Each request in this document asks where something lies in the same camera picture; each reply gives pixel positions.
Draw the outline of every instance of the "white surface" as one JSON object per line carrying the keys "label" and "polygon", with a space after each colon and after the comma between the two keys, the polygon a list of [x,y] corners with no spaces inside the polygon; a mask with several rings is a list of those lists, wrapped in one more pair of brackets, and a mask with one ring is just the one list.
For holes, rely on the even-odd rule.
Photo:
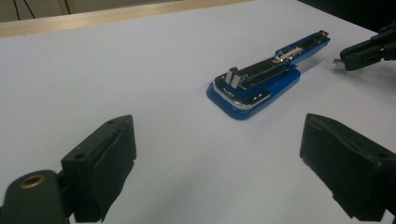
{"label": "white surface", "polygon": [[[319,30],[293,88],[246,121],[205,95],[230,67]],[[103,122],[132,114],[137,160],[105,223],[359,223],[299,158],[306,113],[396,147],[396,63],[336,70],[374,33],[291,0],[254,1],[0,39],[0,198]],[[383,223],[391,222],[386,213]]]}

